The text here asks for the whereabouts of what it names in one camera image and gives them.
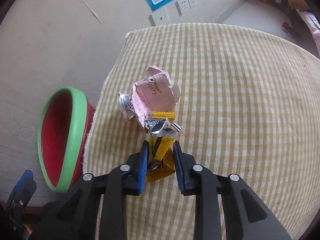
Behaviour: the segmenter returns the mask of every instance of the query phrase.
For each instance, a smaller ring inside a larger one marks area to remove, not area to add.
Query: yellow and white gingham tablecloth
[[[175,24],[131,32],[103,86],[84,172],[110,172],[148,139],[136,123],[124,121],[118,93],[130,94],[149,65],[180,85],[175,111],[182,150],[214,173],[239,174],[298,239],[320,207],[319,59],[276,36],[236,26]],[[128,239],[192,239],[194,207],[175,175],[148,183],[140,197],[127,197]]]

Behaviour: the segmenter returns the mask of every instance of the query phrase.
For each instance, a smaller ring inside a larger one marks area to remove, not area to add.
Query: metal rivet
[[[239,180],[239,176],[237,174],[231,174],[230,175],[230,179],[233,181],[238,181]]]
[[[193,170],[202,171],[202,166],[197,164],[197,165],[193,166]]]
[[[120,166],[121,171],[128,171],[130,170],[130,166],[128,164],[123,164]]]
[[[89,181],[92,179],[92,174],[91,173],[86,173],[82,176],[82,179],[85,181]]]

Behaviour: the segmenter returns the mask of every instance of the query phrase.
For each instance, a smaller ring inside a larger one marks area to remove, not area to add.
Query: white wall
[[[16,0],[0,25],[2,201],[26,168],[38,185],[30,204],[42,205],[54,197],[42,177],[36,147],[45,102],[68,85],[82,90],[96,106],[125,34],[151,26],[145,0],[84,1],[102,24],[82,0]],[[166,9],[170,23],[222,22],[244,1],[197,0],[181,17],[174,2]]]

